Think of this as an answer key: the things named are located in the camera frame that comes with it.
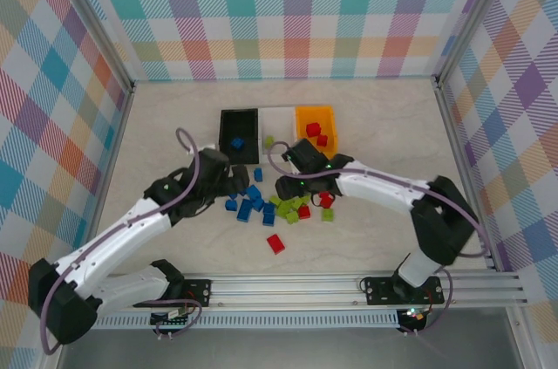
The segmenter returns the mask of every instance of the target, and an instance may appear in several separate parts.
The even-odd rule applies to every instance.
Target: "blue block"
[[[262,224],[266,227],[273,227],[276,222],[276,216],[270,214],[263,214],[263,221]]]
[[[254,185],[252,185],[252,186],[250,186],[249,188],[246,189],[246,195],[248,195],[248,197],[250,198],[250,200],[252,202],[255,201],[256,199],[261,199],[262,198],[262,193]]]
[[[236,219],[240,222],[248,222],[250,219],[250,213],[252,212],[252,202],[248,199],[243,199],[241,203],[241,207],[238,210],[238,215]]]
[[[230,145],[232,148],[234,148],[236,151],[240,151],[243,147],[244,147],[244,140],[242,138],[234,138],[231,142]]]
[[[236,201],[230,200],[230,201],[225,202],[225,209],[226,210],[232,210],[233,212],[235,212],[237,208],[238,208],[238,205],[236,204]]]
[[[263,181],[262,169],[259,167],[254,170],[254,180],[258,182]]]
[[[264,215],[275,215],[276,214],[276,205],[273,203],[266,203],[263,205],[263,214]]]
[[[260,212],[263,209],[264,201],[262,199],[256,199],[252,202],[252,206],[257,212]]]

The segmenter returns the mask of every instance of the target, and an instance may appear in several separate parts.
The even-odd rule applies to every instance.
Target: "toy block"
[[[295,210],[289,212],[285,217],[287,218],[289,225],[298,222],[298,213]]]
[[[238,209],[238,215],[236,219],[240,222],[248,222],[250,219],[250,214],[252,213],[252,202],[248,199],[242,199],[240,208]]]
[[[269,202],[273,203],[276,206],[279,206],[281,204],[282,200],[279,198],[279,196],[273,195],[269,198]]]
[[[242,138],[234,138],[230,142],[230,146],[236,151],[240,151],[244,147],[244,140]]]
[[[285,244],[282,243],[281,238],[277,234],[272,235],[268,238],[269,247],[273,250],[274,253],[279,254],[281,251],[285,249]]]
[[[306,125],[306,134],[309,138],[319,135],[322,132],[322,128],[320,124],[317,122],[309,123]]]
[[[254,185],[246,189],[246,195],[248,195],[248,197],[252,202],[255,201],[256,199],[262,198],[262,192],[260,192],[260,190],[258,190],[258,188]]]
[[[270,149],[276,139],[273,136],[266,136],[265,141],[263,142],[263,146],[265,149]]]
[[[262,200],[262,198],[256,199],[256,200],[252,201],[252,207],[254,208],[254,210],[256,212],[260,212],[263,209],[264,203],[265,202]]]
[[[287,214],[290,212],[290,204],[287,202],[281,202],[277,207],[276,215],[281,218],[286,218]]]
[[[309,206],[306,206],[306,205],[301,206],[301,207],[298,209],[298,217],[299,217],[300,219],[308,219],[308,218],[310,218],[310,207],[309,207]]]
[[[254,169],[254,180],[256,180],[258,182],[263,181],[262,169],[259,168],[259,167]]]
[[[271,214],[263,214],[262,225],[266,227],[273,227],[276,222],[276,216]]]
[[[290,204],[290,206],[296,210],[298,210],[304,203],[300,197],[294,197],[293,199],[291,199],[291,201],[292,203]]]
[[[319,147],[327,147],[328,146],[328,135],[319,135],[317,137],[316,145]]]
[[[266,203],[263,205],[263,214],[264,215],[275,215],[276,214],[276,205],[273,203]]]
[[[333,213],[333,209],[322,209],[322,221],[333,222],[334,218],[335,214]]]
[[[322,200],[320,201],[320,206],[324,209],[331,208],[332,204],[333,204],[333,198],[332,197],[323,197]]]
[[[236,201],[228,200],[225,202],[225,209],[236,212],[236,210],[238,209],[238,205],[236,204]]]

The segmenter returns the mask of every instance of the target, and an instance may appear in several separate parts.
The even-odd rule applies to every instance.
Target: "orange tray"
[[[309,138],[306,134],[306,125],[317,122],[322,128],[322,135],[327,135],[327,147],[319,147],[317,137]],[[335,116],[331,106],[297,106],[296,107],[296,136],[308,139],[318,151],[324,153],[329,159],[337,154],[337,130]]]

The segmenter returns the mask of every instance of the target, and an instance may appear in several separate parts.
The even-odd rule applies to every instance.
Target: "colorful checkered backdrop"
[[[83,241],[125,93],[69,0],[0,7],[0,368],[24,369],[28,269]]]
[[[438,63],[434,67],[434,71],[432,71],[432,75],[440,74],[442,67],[447,61],[447,57],[453,48],[453,44],[455,43],[455,40],[458,38],[459,34],[463,31],[463,28],[465,27],[467,20],[469,20],[471,11],[476,3],[477,0],[467,0],[465,5],[463,6],[463,9],[459,14],[457,22],[455,22],[455,25],[453,26],[452,34],[446,41],[446,45],[444,46],[442,55],[439,57]]]
[[[430,76],[456,2],[107,0],[123,37],[99,1],[130,73],[151,80]]]
[[[558,0],[495,0],[448,84],[504,268],[558,361]]]

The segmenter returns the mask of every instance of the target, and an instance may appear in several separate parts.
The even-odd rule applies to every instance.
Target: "black mounting bracket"
[[[444,303],[444,291],[439,277],[436,276],[428,277],[425,284],[417,288],[408,301],[404,301],[395,292],[391,277],[365,277],[360,281],[360,289],[366,295],[368,305],[413,306]]]

